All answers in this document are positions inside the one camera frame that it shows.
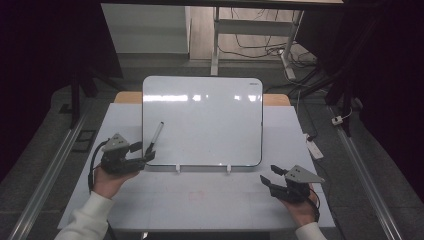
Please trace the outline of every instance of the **marker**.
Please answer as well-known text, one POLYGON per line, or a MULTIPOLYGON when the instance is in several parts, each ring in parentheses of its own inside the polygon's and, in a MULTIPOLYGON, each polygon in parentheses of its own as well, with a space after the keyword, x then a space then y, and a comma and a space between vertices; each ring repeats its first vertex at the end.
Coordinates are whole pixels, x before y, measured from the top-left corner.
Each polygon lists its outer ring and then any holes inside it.
POLYGON ((149 154, 153 150, 153 146, 155 145, 156 140, 158 140, 159 133, 163 128, 164 123, 160 122, 158 128, 156 129, 155 135, 153 136, 152 142, 150 143, 149 147, 146 150, 146 154, 149 154))

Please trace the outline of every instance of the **hand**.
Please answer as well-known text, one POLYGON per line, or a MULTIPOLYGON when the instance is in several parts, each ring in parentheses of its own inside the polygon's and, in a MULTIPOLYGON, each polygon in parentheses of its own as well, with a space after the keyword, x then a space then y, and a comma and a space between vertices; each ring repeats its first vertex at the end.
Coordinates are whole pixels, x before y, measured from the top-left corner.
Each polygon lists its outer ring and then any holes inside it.
POLYGON ((99 165, 94 171, 93 191, 100 196, 112 199, 125 181, 137 176, 139 173, 140 172, 134 172, 122 176, 116 176, 106 173, 99 165))
MULTIPOLYGON (((317 203, 317 196, 310 191, 309 198, 314 202, 317 203)), ((315 221, 315 213, 312 206, 304 201, 302 203, 289 203, 283 200, 280 200, 284 206, 289 210, 290 215, 292 216, 294 222, 296 223, 297 227, 302 227, 306 224, 312 223, 315 221)))

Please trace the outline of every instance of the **white table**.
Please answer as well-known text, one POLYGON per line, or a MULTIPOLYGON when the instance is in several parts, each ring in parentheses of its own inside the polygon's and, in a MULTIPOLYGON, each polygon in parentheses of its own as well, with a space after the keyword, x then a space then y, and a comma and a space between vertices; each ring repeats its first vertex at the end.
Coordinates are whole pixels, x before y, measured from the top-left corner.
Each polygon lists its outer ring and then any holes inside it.
MULTIPOLYGON (((123 185, 114 197, 109 221, 125 231, 275 231, 294 228, 286 208, 270 196, 259 175, 283 185, 270 165, 291 169, 298 164, 316 173, 293 107, 265 106, 263 160, 250 172, 153 172, 147 168, 123 185)), ((94 146, 119 132, 130 143, 141 139, 141 105, 111 104, 94 146)), ((91 154, 71 196, 59 228, 73 209, 88 199, 91 154)), ((129 158, 140 152, 128 154, 129 158)), ((101 152, 96 158, 99 162, 101 152)), ((320 184, 321 227, 334 222, 320 184)))

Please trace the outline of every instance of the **white cloth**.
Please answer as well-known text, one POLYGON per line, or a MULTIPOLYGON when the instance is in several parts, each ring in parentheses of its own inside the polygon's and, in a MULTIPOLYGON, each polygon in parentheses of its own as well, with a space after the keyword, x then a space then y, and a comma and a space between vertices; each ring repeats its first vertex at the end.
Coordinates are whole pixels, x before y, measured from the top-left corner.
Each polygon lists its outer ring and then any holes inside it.
MULTIPOLYGON (((56 240, 103 239, 107 231, 107 216, 113 201, 91 192, 90 198, 81 209, 74 210, 70 223, 56 236, 56 240)), ((296 230, 299 240, 325 240, 316 222, 296 230)))

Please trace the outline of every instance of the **person's arm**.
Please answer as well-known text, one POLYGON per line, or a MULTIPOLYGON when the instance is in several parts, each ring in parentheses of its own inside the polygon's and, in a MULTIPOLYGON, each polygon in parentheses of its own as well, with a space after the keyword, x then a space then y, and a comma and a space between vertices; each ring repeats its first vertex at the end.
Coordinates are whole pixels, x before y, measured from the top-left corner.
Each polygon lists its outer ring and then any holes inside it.
POLYGON ((56 240, 69 239, 103 239, 107 228, 107 216, 113 206, 111 200, 122 184, 138 174, 124 176, 107 174, 102 168, 94 173, 94 189, 90 198, 80 209, 74 210, 70 223, 56 236, 56 240))
MULTIPOLYGON (((312 202, 317 202, 317 196, 312 193, 309 196, 312 202)), ((296 236, 299 240, 326 240, 318 227, 318 223, 315 222, 314 210, 309 203, 288 203, 281 201, 284 206, 289 210, 293 221, 296 223, 298 229, 296 230, 296 236)))

